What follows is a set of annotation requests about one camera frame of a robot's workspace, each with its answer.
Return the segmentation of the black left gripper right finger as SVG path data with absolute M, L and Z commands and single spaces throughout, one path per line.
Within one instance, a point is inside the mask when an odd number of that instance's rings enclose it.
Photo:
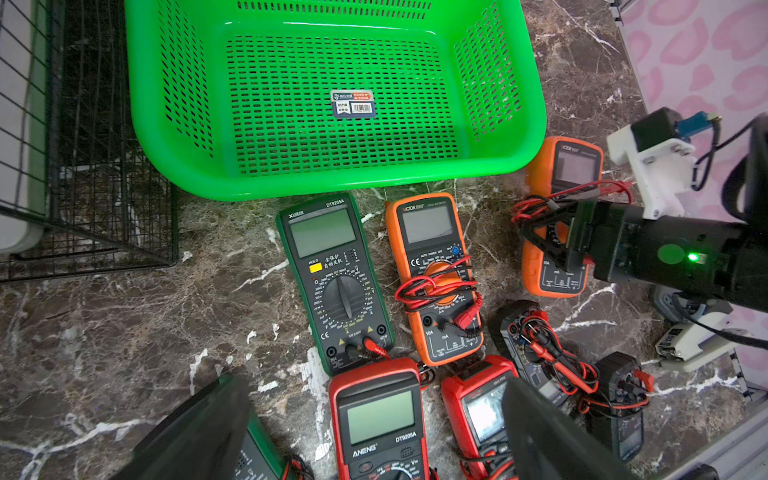
M 520 378 L 506 383 L 502 412 L 514 468 L 521 480 L 637 477 Z

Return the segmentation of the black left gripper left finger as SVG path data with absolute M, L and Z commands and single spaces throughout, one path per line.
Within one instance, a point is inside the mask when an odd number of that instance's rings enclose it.
M 169 414 L 115 479 L 232 479 L 249 415 L 246 382 L 224 375 Z

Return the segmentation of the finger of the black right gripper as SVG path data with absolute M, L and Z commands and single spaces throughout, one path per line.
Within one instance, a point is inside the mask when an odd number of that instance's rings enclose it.
M 576 206 L 565 206 L 524 220 L 523 238 L 541 250 L 560 270 L 578 270 L 579 252 L 569 240 L 569 230 L 576 217 Z

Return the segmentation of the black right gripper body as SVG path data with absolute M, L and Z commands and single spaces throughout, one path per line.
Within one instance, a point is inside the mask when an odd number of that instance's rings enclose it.
M 661 216 L 607 201 L 583 201 L 569 232 L 570 254 L 594 264 L 594 277 L 639 281 L 698 299 L 767 310 L 767 233 L 744 223 Z

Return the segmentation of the red multimeter small screen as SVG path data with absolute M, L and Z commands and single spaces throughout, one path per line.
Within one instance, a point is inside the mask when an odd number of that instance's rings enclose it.
M 443 403 L 467 479 L 512 473 L 512 455 L 502 411 L 507 383 L 518 376 L 512 361 L 489 355 L 441 383 Z

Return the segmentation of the orange multimeter with leads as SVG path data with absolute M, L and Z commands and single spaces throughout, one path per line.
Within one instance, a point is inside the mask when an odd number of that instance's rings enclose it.
M 438 367 L 476 353 L 484 343 L 483 297 L 453 196 L 392 202 L 386 226 L 401 281 L 395 300 L 407 314 L 422 362 Z

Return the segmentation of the dark green multimeter lower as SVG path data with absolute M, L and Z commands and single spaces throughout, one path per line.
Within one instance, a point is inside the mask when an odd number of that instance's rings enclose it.
M 231 421 L 227 447 L 232 451 L 233 479 L 295 479 L 290 459 L 283 455 L 259 419 L 244 382 L 232 375 L 219 378 L 234 402 L 224 411 Z

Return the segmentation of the dark green multimeter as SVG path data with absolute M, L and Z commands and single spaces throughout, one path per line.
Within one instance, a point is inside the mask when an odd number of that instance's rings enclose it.
M 290 459 L 283 455 L 259 419 L 244 382 L 232 375 L 219 378 L 234 402 L 224 411 L 231 421 L 227 447 L 232 451 L 233 479 L 295 479 Z
M 390 351 L 393 328 L 353 197 L 306 201 L 280 211 L 276 223 L 326 374 L 374 358 L 366 340 Z

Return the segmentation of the black clamp multimeter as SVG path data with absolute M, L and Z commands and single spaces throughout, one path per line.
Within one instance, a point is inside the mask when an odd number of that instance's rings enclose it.
M 655 378 L 629 354 L 613 352 L 596 364 L 598 390 L 586 398 L 589 432 L 623 463 L 644 444 L 644 409 L 654 392 Z

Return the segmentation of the black multimeter red leads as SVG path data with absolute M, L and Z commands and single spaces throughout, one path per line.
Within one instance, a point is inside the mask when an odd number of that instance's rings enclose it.
M 518 300 L 505 306 L 488 328 L 497 350 L 512 360 L 519 377 L 555 406 L 598 390 L 598 369 L 564 348 L 537 302 Z

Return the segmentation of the dark green multimeter upper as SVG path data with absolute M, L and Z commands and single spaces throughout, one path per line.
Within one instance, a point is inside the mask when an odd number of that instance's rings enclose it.
M 393 328 L 353 197 L 306 201 L 280 211 L 276 223 L 326 374 L 374 358 L 366 340 L 390 351 Z

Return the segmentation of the green plastic basket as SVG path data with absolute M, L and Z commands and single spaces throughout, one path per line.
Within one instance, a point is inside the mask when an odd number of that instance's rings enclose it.
M 546 106 L 517 1 L 129 1 L 132 119 L 179 188 L 245 201 L 507 174 Z M 377 115 L 336 119 L 332 90 Z

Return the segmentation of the white stapler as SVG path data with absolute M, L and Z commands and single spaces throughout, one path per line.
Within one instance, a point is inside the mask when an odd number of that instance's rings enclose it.
M 713 333 L 733 311 L 722 300 L 700 303 L 689 300 L 680 291 L 656 285 L 650 291 L 656 310 L 672 323 L 656 343 L 660 368 L 666 371 L 690 373 L 717 358 L 735 352 L 736 343 Z

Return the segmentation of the barcode label sticker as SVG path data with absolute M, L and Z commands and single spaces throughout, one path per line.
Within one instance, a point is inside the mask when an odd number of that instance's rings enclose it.
M 374 93 L 370 90 L 332 90 L 330 99 L 336 119 L 371 119 L 377 115 Z

